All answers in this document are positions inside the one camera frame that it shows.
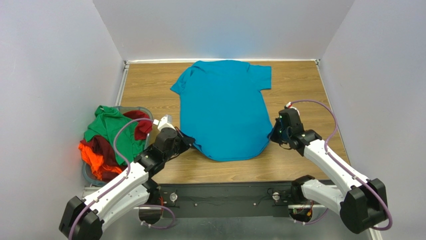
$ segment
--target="wire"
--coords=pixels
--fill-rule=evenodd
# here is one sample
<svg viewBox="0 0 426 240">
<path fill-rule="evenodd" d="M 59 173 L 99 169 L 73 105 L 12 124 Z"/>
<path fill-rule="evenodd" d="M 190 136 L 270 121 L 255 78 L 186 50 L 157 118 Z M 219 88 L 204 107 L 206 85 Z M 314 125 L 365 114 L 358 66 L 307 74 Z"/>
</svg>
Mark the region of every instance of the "wire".
<svg viewBox="0 0 426 240">
<path fill-rule="evenodd" d="M 314 207 L 314 201 L 312 201 L 312 200 L 307 200 L 305 202 L 304 206 L 299 208 L 299 209 L 304 209 L 306 207 L 306 205 L 308 205 L 308 203 L 310 203 L 310 209 L 312 209 Z"/>
<path fill-rule="evenodd" d="M 177 130 L 178 133 L 182 134 L 181 130 L 179 129 L 179 127 L 175 126 L 174 129 Z"/>
<path fill-rule="evenodd" d="M 270 187 L 266 190 L 266 194 L 268 194 L 269 196 L 273 196 L 274 195 L 274 188 Z"/>
<path fill-rule="evenodd" d="M 311 200 L 310 201 L 310 209 L 309 209 L 310 214 L 312 214 L 313 210 L 314 210 L 314 201 Z"/>
<path fill-rule="evenodd" d="M 259 206 L 259 204 L 261 204 L 261 202 L 263 201 L 263 200 L 267 200 L 267 199 L 270 199 L 271 197 L 270 196 L 263 196 L 258 202 L 256 202 L 256 207 L 257 206 Z"/>
<path fill-rule="evenodd" d="M 160 200 L 161 206 L 164 206 L 164 199 L 162 196 L 159 198 L 159 200 Z"/>
<path fill-rule="evenodd" d="M 296 213 L 293 213 L 293 214 L 300 214 L 301 212 L 303 212 L 303 210 L 305 210 L 305 207 L 306 207 L 306 205 L 308 204 L 308 202 L 309 202 L 309 200 L 307 200 L 305 203 L 304 203 L 304 205 L 302 206 L 302 207 L 299 207 L 298 208 L 298 212 L 296 212 Z"/>
<path fill-rule="evenodd" d="M 119 150 L 117 149 L 117 139 L 119 138 L 120 134 L 123 132 L 123 130 L 125 128 L 127 128 L 130 124 L 134 123 L 134 122 L 139 122 L 139 121 L 150 121 L 153 122 L 152 119 L 149 118 L 136 118 L 133 119 L 131 121 L 129 121 L 128 123 L 126 123 L 126 125 L 124 125 L 118 132 L 117 135 L 115 135 L 114 138 L 114 142 L 112 144 L 112 148 L 114 149 L 115 153 L 120 156 L 125 163 L 127 164 L 127 171 L 126 171 L 126 175 L 123 176 L 122 179 L 120 179 L 116 184 L 112 185 L 110 188 L 108 188 L 107 190 L 105 190 L 103 193 L 99 194 L 99 196 L 97 197 L 97 200 L 101 199 L 103 196 L 105 196 L 106 194 L 108 194 L 109 192 L 111 192 L 111 190 L 113 190 L 114 188 L 116 188 L 118 185 L 120 185 L 125 179 L 128 178 L 129 173 L 130 173 L 130 162 L 129 160 L 123 155 L 121 154 L 121 152 L 119 152 Z M 80 219 L 82 218 L 83 214 L 85 212 L 87 212 L 87 210 L 93 205 L 95 204 L 96 201 L 93 200 L 92 202 L 90 202 L 88 205 L 86 205 L 83 210 L 77 215 L 77 217 L 75 218 L 74 222 L 72 223 L 71 226 L 71 230 L 69 231 L 69 235 L 68 235 L 68 240 L 73 240 L 73 234 L 74 234 L 74 230 L 76 229 L 77 223 L 80 221 Z"/>
<path fill-rule="evenodd" d="M 380 205 L 383 207 L 384 212 L 387 215 L 387 219 L 388 219 L 388 223 L 387 226 L 385 227 L 376 227 L 373 226 L 372 229 L 374 230 L 378 230 L 378 231 L 385 231 L 385 230 L 389 230 L 394 221 L 392 219 L 392 215 L 391 212 L 389 211 L 388 206 L 386 205 L 385 201 L 383 201 L 383 199 L 377 194 L 376 191 L 374 191 L 367 183 L 365 183 L 363 180 L 361 180 L 359 177 L 357 177 L 352 171 L 350 171 L 347 167 L 345 167 L 340 161 L 338 161 L 329 151 L 328 151 L 328 147 L 329 147 L 329 141 L 330 139 L 337 133 L 338 131 L 338 123 L 337 123 L 337 118 L 335 116 L 335 114 L 333 113 L 333 111 L 326 106 L 324 103 L 317 101 L 317 100 L 312 100 L 312 99 L 303 99 L 303 100 L 297 100 L 297 101 L 292 101 L 289 102 L 289 106 L 295 104 L 295 103 L 301 103 L 301 102 L 311 102 L 311 103 L 316 103 L 319 104 L 321 106 L 323 106 L 325 109 L 327 109 L 327 111 L 331 114 L 331 116 L 334 119 L 334 130 L 333 132 L 330 134 L 330 136 L 327 137 L 327 139 L 325 139 L 324 141 L 324 149 L 325 149 L 325 153 L 337 164 L 339 165 L 339 167 L 341 167 L 343 170 L 345 170 L 345 172 L 347 172 L 352 178 L 356 179 L 360 184 L 362 184 L 366 189 L 368 189 L 373 195 L 374 197 L 378 200 L 378 202 L 380 203 Z"/>
<path fill-rule="evenodd" d="M 283 145 L 282 144 L 280 144 L 279 145 L 282 149 L 285 149 L 285 150 L 292 150 L 292 148 L 291 147 L 283 147 Z"/>
<path fill-rule="evenodd" d="M 298 224 L 312 225 L 312 224 L 318 223 L 321 219 L 323 219 L 327 215 L 328 212 L 329 212 L 329 209 L 327 208 L 321 216 L 317 217 L 313 221 L 304 222 L 304 221 L 298 221 L 298 220 L 295 220 L 295 219 L 293 219 L 293 220 L 289 219 L 289 220 L 292 221 L 292 222 L 298 223 Z"/>
<path fill-rule="evenodd" d="M 148 208 L 161 208 L 162 210 L 166 210 L 171 214 L 172 220 L 171 223 L 167 226 L 154 226 L 151 224 L 146 223 L 145 221 L 142 221 L 141 225 L 145 225 L 148 226 L 148 228 L 152 228 L 152 229 L 158 229 L 158 230 L 166 230 L 166 229 L 170 229 L 175 225 L 176 222 L 176 216 L 173 213 L 173 211 L 166 207 L 166 206 L 161 206 L 161 205 L 142 205 L 141 207 L 148 207 Z"/>
<path fill-rule="evenodd" d="M 175 159 L 175 158 L 177 158 L 177 157 L 179 157 L 179 155 L 181 155 L 181 154 L 180 154 L 180 153 L 177 153 L 177 154 L 173 155 L 173 156 L 169 159 L 169 161 L 170 161 L 170 160 L 173 160 L 173 159 Z"/>
</svg>

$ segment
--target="gray basket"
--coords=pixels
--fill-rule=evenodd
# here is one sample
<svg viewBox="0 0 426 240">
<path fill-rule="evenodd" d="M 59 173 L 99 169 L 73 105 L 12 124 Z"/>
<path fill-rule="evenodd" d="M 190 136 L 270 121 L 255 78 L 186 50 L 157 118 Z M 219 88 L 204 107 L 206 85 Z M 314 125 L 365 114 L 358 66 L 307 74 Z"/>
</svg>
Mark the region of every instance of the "gray basket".
<svg viewBox="0 0 426 240">
<path fill-rule="evenodd" d="M 137 106 L 137 107 L 115 106 L 114 108 L 118 109 L 118 111 L 122 114 L 127 113 L 129 111 L 133 111 L 133 110 L 139 110 L 146 113 L 150 119 L 152 120 L 154 119 L 151 112 L 148 109 L 141 106 Z M 148 147 L 149 143 L 150 143 L 150 134 L 148 133 L 145 139 L 145 146 L 144 146 L 145 149 Z M 86 179 L 91 185 L 103 187 L 105 186 L 105 184 L 107 184 L 104 181 L 99 181 L 98 179 L 96 179 L 96 177 L 92 174 L 92 170 L 90 169 L 90 166 L 85 161 L 83 161 L 82 173 L 83 173 L 84 179 Z"/>
</svg>

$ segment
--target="dark red clothing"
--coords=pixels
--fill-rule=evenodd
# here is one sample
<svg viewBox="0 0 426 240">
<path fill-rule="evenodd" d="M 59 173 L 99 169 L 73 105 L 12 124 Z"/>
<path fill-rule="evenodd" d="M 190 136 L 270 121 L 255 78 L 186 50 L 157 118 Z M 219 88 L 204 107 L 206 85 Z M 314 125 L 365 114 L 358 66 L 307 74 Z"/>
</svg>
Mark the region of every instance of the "dark red clothing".
<svg viewBox="0 0 426 240">
<path fill-rule="evenodd" d="M 123 114 L 129 119 L 149 119 L 150 116 L 143 111 L 132 110 Z M 145 140 L 147 135 L 153 130 L 153 123 L 151 121 L 140 121 L 134 129 L 134 139 L 135 140 Z"/>
<path fill-rule="evenodd" d="M 91 148 L 94 154 L 103 156 L 103 164 L 110 167 L 119 167 L 125 170 L 127 166 L 119 165 L 116 161 L 116 154 L 111 144 L 101 135 L 95 135 L 92 140 L 87 142 L 85 139 L 80 141 L 81 144 Z M 102 180 L 109 182 L 118 176 L 118 173 L 111 171 L 102 172 Z"/>
</svg>

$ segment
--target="pile of clothes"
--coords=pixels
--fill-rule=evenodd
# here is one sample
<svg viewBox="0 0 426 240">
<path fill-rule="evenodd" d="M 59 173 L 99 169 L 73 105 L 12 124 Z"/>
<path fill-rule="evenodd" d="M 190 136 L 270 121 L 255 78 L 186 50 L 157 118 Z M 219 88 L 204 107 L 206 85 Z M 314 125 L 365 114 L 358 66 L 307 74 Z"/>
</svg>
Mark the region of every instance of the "pile of clothes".
<svg viewBox="0 0 426 240">
<path fill-rule="evenodd" d="M 133 119 L 150 117 L 143 111 L 131 110 L 120 113 L 115 107 L 99 106 L 96 119 L 84 132 L 78 149 L 81 158 L 91 169 L 97 180 L 109 182 L 127 168 L 124 159 L 117 155 L 112 147 L 114 138 L 120 129 Z M 126 127 L 116 141 L 118 151 L 130 162 L 145 148 L 145 140 L 153 129 L 150 121 L 133 122 Z"/>
</svg>

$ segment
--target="green shirt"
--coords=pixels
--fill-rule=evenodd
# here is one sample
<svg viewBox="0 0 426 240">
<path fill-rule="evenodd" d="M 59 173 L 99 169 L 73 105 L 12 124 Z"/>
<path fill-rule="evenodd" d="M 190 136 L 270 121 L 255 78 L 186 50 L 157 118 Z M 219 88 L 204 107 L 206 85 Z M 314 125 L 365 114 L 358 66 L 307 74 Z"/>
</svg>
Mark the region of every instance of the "green shirt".
<svg viewBox="0 0 426 240">
<path fill-rule="evenodd" d="M 128 122 L 130 118 L 124 116 L 118 109 L 109 106 L 99 106 L 94 112 L 96 119 L 87 127 L 84 132 L 84 139 L 89 142 L 95 135 L 101 135 L 113 146 L 114 138 L 119 130 Z M 131 163 L 134 158 L 144 150 L 145 140 L 135 140 L 134 132 L 138 125 L 133 122 L 127 126 L 117 139 L 117 149 Z M 120 165 L 125 165 L 123 158 L 115 153 L 115 160 Z"/>
</svg>

